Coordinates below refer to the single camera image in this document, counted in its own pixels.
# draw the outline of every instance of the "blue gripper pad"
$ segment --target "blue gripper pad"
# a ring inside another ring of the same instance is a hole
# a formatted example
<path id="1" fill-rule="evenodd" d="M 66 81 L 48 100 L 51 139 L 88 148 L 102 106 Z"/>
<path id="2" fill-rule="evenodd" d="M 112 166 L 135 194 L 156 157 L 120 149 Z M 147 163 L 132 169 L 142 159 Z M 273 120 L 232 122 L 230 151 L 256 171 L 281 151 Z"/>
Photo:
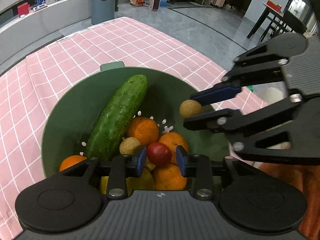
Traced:
<path id="1" fill-rule="evenodd" d="M 144 164 L 146 162 L 147 159 L 147 148 L 144 147 L 139 155 L 138 161 L 137 161 L 137 167 L 136 167 L 136 171 L 138 176 L 142 175 L 142 170 L 144 167 Z"/>
<path id="2" fill-rule="evenodd" d="M 184 156 L 182 152 L 180 151 L 179 147 L 176 147 L 176 159 L 177 159 L 177 164 L 180 169 L 181 175 L 186 176 L 187 170 L 186 170 L 186 162 L 184 160 Z"/>
<path id="3" fill-rule="evenodd" d="M 241 87 L 225 87 L 213 91 L 201 91 L 191 96 L 190 99 L 198 101 L 202 106 L 213 103 L 218 103 L 224 100 L 234 98 L 237 94 L 241 93 Z"/>

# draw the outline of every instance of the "pink checkered tablecloth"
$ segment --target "pink checkered tablecloth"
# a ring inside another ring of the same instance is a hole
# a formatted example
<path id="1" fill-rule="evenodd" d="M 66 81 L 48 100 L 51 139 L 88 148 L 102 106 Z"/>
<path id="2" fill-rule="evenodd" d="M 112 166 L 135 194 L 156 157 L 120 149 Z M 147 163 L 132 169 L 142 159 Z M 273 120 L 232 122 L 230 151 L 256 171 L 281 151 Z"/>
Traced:
<path id="1" fill-rule="evenodd" d="M 136 20 L 122 17 L 92 26 L 31 54 L 0 77 L 0 239 L 22 229 L 14 202 L 44 179 L 40 146 L 44 124 L 57 101 L 101 64 L 123 61 L 174 75 L 198 90 L 226 73 L 201 53 Z M 215 109 L 247 114 L 266 106 L 248 89 Z"/>

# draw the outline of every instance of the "colander hole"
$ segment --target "colander hole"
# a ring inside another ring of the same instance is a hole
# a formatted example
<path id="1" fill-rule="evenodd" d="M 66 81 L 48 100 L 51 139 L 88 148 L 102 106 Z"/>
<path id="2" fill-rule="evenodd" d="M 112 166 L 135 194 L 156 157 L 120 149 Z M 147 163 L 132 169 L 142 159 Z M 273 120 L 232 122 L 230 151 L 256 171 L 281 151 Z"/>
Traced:
<path id="1" fill-rule="evenodd" d="M 173 126 L 170 126 L 170 127 L 165 126 L 164 131 L 162 133 L 169 133 L 172 129 L 173 129 Z"/>

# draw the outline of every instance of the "green bowl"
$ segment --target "green bowl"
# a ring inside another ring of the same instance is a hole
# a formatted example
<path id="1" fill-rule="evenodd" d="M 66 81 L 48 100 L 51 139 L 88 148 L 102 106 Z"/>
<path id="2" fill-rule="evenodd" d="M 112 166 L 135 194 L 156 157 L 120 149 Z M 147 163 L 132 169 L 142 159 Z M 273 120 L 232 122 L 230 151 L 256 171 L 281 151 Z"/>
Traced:
<path id="1" fill-rule="evenodd" d="M 193 154 L 207 155 L 211 160 L 222 160 L 229 155 L 228 141 L 223 134 L 213 135 L 207 130 L 189 131 L 183 127 L 179 107 L 191 94 L 197 92 L 193 87 L 161 71 L 141 67 L 118 67 L 82 80 L 72 87 L 52 110 L 42 139 L 41 154 L 46 177 L 57 173 L 64 159 L 85 151 L 82 142 L 88 141 L 89 134 L 108 100 L 127 78 L 137 74 L 143 74 L 148 79 L 147 94 L 138 109 L 141 116 L 153 116 L 160 124 L 160 132 L 165 125 L 173 126 L 172 131 L 187 140 Z M 205 111 L 212 111 L 211 106 L 206 106 Z"/>

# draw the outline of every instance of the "small round potato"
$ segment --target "small round potato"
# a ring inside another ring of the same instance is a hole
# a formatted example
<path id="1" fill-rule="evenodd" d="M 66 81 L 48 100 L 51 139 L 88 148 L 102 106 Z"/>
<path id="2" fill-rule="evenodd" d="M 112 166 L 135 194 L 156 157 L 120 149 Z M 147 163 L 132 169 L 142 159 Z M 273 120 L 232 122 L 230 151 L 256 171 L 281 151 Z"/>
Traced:
<path id="1" fill-rule="evenodd" d="M 141 145 L 140 141 L 135 137 L 129 137 L 122 141 L 120 144 L 121 154 L 131 154 L 133 155 L 136 149 Z"/>
<path id="2" fill-rule="evenodd" d="M 194 100 L 186 100 L 180 105 L 179 113 L 183 119 L 202 113 L 202 106 Z"/>

